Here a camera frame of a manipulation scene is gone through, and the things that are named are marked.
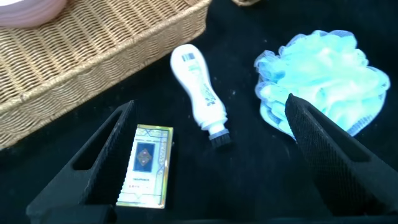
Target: bottle label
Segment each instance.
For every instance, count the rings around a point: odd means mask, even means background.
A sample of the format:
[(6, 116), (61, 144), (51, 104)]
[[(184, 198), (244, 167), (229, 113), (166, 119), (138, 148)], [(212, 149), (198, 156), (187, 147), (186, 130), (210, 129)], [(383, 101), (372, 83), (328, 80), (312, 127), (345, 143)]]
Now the bottle label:
[(200, 93), (204, 97), (207, 106), (211, 106), (216, 104), (216, 98), (211, 93), (211, 90), (207, 86), (207, 84), (203, 81), (201, 68), (198, 62), (195, 60), (195, 55), (192, 53), (182, 55), (182, 60), (185, 63), (188, 63), (188, 71), (196, 76), (198, 83), (200, 83)]

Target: white plastic bottle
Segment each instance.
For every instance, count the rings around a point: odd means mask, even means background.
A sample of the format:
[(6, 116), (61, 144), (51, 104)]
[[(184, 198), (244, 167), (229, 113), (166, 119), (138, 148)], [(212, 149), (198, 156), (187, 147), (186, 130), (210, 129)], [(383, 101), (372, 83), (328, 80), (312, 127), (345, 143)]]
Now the white plastic bottle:
[(207, 64), (201, 52), (192, 44), (177, 47), (171, 56), (170, 65), (175, 77), (188, 93), (193, 117), (202, 130), (208, 131), (214, 147), (230, 143), (223, 102), (210, 84)]

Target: wicker basket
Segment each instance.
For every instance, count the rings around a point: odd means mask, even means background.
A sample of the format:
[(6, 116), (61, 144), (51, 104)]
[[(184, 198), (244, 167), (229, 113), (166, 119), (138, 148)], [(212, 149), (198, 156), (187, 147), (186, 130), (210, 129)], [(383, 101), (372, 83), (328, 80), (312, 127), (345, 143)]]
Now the wicker basket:
[(251, 6), (256, 2), (259, 2), (260, 0), (232, 0), (239, 6)]
[(200, 35), (210, 1), (71, 0), (39, 28), (0, 28), (0, 149)]

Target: black surface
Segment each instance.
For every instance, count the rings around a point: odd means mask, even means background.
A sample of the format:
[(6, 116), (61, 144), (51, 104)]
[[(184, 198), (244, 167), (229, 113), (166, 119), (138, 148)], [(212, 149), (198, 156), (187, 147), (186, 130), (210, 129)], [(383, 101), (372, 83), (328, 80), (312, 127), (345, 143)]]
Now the black surface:
[(48, 211), (41, 220), (31, 223), (39, 224), (82, 224), (114, 223), (116, 214), (110, 205), (74, 205), (68, 207), (53, 208)]
[(114, 109), (134, 99), (142, 123), (172, 126), (178, 139), (171, 158), (167, 208), (119, 208), (120, 218), (263, 220), (330, 215), (293, 140), (259, 114), (254, 59), (265, 49), (277, 50), (298, 33), (353, 32), (371, 65), (385, 71), (392, 82), (381, 114), (357, 139), (397, 170), (396, 9), (395, 1), (378, 0), (270, 0), (250, 8), (213, 0), (208, 28), (193, 44), (204, 54), (213, 88), (226, 106), (234, 149), (211, 150), (208, 134), (194, 122), (190, 100), (170, 71), (168, 55), (12, 150), (2, 151), (1, 222), (27, 223), (27, 204)]

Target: gold-bordered card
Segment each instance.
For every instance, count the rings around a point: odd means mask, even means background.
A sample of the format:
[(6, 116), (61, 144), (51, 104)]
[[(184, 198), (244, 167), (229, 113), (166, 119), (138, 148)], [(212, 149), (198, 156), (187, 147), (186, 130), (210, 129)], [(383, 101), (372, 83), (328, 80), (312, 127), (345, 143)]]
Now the gold-bordered card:
[(118, 206), (164, 208), (173, 128), (138, 124)]

